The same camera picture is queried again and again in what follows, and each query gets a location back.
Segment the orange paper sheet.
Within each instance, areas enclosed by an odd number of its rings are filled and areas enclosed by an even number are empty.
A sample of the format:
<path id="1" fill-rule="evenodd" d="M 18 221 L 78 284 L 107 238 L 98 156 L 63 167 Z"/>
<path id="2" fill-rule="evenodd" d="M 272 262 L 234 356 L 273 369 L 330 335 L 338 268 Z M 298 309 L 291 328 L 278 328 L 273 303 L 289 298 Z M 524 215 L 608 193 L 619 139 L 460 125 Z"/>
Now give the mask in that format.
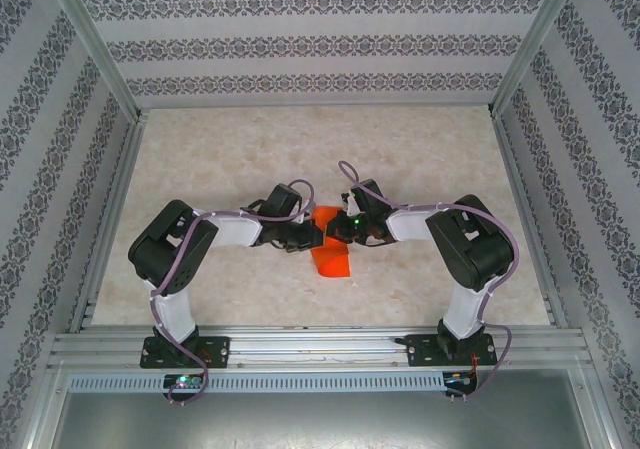
<path id="1" fill-rule="evenodd" d="M 316 225 L 325 232 L 327 225 L 340 210 L 337 206 L 316 206 L 312 217 Z M 321 246 L 311 250 L 318 274 L 326 278 L 348 278 L 351 275 L 349 249 L 346 243 L 324 236 Z"/>

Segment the grey metal sheet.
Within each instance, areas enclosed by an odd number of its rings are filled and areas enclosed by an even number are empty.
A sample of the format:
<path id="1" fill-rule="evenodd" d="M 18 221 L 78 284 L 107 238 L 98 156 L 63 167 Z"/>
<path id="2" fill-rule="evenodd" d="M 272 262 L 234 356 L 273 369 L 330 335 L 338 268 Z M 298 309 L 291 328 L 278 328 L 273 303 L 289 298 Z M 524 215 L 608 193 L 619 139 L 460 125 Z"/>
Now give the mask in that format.
<path id="1" fill-rule="evenodd" d="M 484 395 L 211 394 L 174 407 L 159 395 L 73 394 L 54 449 L 589 449 L 575 408 Z"/>

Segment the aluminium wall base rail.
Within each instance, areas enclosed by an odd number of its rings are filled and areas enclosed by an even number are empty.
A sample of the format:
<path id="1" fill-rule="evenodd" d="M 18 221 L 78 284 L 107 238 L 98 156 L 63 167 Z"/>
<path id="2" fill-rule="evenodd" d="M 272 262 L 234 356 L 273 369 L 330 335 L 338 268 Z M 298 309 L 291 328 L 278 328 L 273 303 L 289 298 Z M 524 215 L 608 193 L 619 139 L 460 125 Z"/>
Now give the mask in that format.
<path id="1" fill-rule="evenodd" d="M 248 109 L 248 108 L 307 108 L 307 107 L 331 107 L 331 108 L 343 108 L 343 107 L 427 107 L 427 108 L 483 108 L 491 111 L 491 103 L 472 103 L 472 102 L 435 102 L 428 103 L 423 101 L 410 101 L 410 102 L 398 102 L 398 101 L 293 101 L 293 102 L 263 102 L 254 104 L 240 104 L 240 103 L 227 103 L 227 104 L 214 104 L 214 105 L 164 105 L 164 106 L 140 106 L 139 113 L 147 113 L 152 110 L 191 110 L 191 109 Z"/>

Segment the long aluminium mounting rail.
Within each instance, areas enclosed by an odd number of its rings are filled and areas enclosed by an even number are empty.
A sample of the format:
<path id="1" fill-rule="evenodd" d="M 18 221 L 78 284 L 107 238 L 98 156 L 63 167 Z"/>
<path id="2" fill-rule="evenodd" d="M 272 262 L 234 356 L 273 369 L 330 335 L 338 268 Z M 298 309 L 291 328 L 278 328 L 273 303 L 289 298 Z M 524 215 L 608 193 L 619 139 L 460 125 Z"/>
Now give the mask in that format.
<path id="1" fill-rule="evenodd" d="M 395 342 L 433 327 L 250 327 L 204 326 L 204 336 L 230 339 L 230 371 L 364 371 L 406 368 L 407 349 Z M 580 329 L 515 326 L 504 369 L 566 369 L 593 365 Z M 48 369 L 133 371 L 139 368 L 144 326 L 91 326 L 54 337 Z"/>

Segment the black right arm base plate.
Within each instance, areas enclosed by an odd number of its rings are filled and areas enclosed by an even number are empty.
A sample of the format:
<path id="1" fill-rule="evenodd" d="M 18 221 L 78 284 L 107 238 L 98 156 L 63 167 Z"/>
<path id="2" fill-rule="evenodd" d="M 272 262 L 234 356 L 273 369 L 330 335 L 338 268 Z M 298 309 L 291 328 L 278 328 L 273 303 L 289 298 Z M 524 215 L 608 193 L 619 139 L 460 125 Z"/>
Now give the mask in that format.
<path id="1" fill-rule="evenodd" d="M 456 341 L 436 334 L 410 334 L 404 338 L 411 367 L 471 366 L 472 356 L 480 366 L 494 366 L 498 357 L 489 334 Z"/>

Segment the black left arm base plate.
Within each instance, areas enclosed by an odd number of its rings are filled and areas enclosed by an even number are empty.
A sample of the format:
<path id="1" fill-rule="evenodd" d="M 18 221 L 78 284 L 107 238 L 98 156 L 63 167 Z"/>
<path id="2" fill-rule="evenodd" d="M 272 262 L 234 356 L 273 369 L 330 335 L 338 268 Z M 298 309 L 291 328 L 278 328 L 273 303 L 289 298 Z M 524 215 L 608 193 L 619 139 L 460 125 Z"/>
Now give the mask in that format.
<path id="1" fill-rule="evenodd" d="M 208 368 L 227 367 L 230 339 L 222 336 L 196 336 L 182 345 L 201 360 Z M 139 365 L 143 369 L 196 368 L 198 363 L 185 355 L 162 336 L 151 336 L 144 340 Z"/>

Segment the aluminium side rail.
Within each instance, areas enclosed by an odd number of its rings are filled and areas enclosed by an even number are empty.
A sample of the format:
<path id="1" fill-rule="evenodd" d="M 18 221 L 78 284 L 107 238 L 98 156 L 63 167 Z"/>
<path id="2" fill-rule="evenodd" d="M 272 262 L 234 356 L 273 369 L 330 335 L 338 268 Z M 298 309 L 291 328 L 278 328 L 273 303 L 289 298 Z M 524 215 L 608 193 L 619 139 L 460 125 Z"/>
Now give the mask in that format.
<path id="1" fill-rule="evenodd" d="M 143 109 L 123 141 L 66 333 L 83 329 L 89 302 L 99 293 L 149 115 L 150 110 Z"/>

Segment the aluminium frame post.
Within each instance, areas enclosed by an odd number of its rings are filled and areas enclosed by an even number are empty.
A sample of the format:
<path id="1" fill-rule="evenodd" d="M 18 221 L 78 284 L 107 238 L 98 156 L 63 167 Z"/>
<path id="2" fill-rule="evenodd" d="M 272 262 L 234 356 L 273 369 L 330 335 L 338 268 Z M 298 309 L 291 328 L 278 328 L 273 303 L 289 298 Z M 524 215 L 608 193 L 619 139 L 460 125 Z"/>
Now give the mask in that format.
<path id="1" fill-rule="evenodd" d="M 490 115 L 496 119 L 508 105 L 531 61 L 543 44 L 566 0 L 544 0 L 515 57 L 509 65 L 491 103 Z"/>
<path id="2" fill-rule="evenodd" d="M 103 40 L 83 0 L 58 0 L 73 24 L 85 49 L 95 62 L 101 76 L 115 96 L 127 119 L 133 122 L 145 121 L 148 110 L 142 109 L 129 89 L 107 44 Z"/>

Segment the aluminium frame leg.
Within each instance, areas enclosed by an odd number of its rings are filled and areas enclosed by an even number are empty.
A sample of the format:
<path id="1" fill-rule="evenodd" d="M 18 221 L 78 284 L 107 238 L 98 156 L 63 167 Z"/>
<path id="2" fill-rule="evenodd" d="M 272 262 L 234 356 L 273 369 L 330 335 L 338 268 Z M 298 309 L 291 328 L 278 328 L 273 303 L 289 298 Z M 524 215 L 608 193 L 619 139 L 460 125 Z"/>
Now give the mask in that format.
<path id="1" fill-rule="evenodd" d="M 596 370 L 577 366 L 567 373 L 590 449 L 622 449 Z"/>
<path id="2" fill-rule="evenodd" d="M 63 365 L 45 371 L 23 449 L 52 449 L 68 389 L 69 374 Z"/>

